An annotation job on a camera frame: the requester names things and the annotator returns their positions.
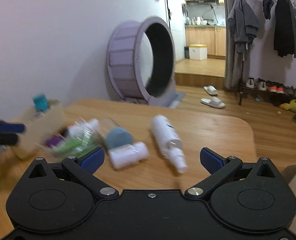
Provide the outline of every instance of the gray curtain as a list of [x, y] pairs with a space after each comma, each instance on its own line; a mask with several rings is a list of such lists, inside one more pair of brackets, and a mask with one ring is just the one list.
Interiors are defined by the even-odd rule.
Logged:
[[[227, 18], [235, 0], [225, 0], [226, 26], [228, 27]], [[230, 36], [228, 28], [226, 28], [226, 71], [224, 86], [228, 89], [236, 87], [241, 75], [242, 54], [238, 54], [235, 48], [233, 37]], [[245, 54], [244, 75], [243, 80], [249, 75], [249, 53]]]

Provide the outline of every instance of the kitchen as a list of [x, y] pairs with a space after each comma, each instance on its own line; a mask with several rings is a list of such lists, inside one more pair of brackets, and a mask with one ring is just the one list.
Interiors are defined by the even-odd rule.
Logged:
[[185, 0], [183, 13], [186, 33], [186, 58], [189, 45], [207, 46], [204, 60], [185, 59], [176, 65], [176, 82], [202, 86], [205, 82], [220, 84], [224, 79], [226, 59], [226, 16], [224, 0]]

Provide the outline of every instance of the silver bolt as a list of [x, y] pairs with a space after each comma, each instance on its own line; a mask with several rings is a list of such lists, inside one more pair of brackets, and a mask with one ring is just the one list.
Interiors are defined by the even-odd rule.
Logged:
[[189, 190], [188, 190], [188, 193], [190, 195], [193, 195], [193, 196], [199, 196], [201, 195], [202, 193], [204, 193], [204, 190], [200, 187], [191, 187]]
[[157, 197], [157, 195], [155, 193], [149, 193], [148, 194], [148, 198], [155, 198]]
[[112, 187], [104, 187], [100, 190], [100, 193], [105, 196], [110, 196], [115, 193], [115, 189]]

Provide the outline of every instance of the range hood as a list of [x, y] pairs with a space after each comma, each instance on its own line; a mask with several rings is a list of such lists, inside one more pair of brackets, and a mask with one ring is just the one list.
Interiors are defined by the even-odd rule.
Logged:
[[210, 4], [215, 3], [216, 5], [219, 5], [219, 0], [190, 0], [186, 1], [187, 4]]

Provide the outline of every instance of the stuffed toy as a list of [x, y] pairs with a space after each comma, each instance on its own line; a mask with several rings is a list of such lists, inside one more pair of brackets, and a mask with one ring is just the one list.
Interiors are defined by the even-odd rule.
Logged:
[[296, 99], [290, 101], [289, 104], [281, 104], [279, 107], [285, 111], [290, 110], [292, 112], [296, 112]]

